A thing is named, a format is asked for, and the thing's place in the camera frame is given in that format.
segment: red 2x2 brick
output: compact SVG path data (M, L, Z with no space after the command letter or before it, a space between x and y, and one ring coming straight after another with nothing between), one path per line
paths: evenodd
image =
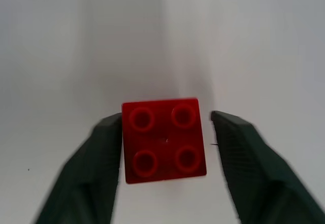
M122 105L127 183L207 174L197 99Z

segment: white background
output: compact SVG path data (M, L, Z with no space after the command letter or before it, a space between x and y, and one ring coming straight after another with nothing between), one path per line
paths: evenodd
M324 4L0 0L0 222L34 220L62 163L122 102L187 96L208 175L126 185L122 170L113 223L237 223L213 109L256 124L324 207Z

